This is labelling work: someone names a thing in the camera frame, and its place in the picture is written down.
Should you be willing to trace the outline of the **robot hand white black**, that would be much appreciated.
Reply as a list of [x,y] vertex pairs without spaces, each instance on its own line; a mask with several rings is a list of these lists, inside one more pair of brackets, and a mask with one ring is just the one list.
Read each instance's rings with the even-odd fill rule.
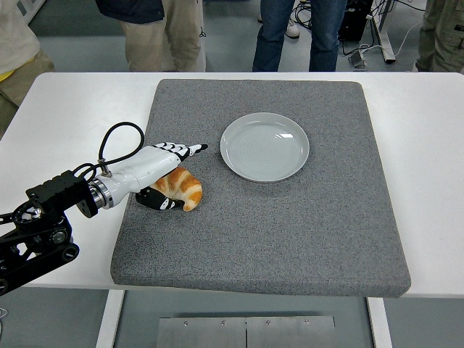
[[117,163],[109,174],[100,174],[89,185],[97,193],[98,208],[109,209],[129,193],[138,193],[176,169],[182,161],[205,150],[206,144],[184,145],[162,142],[145,146]]

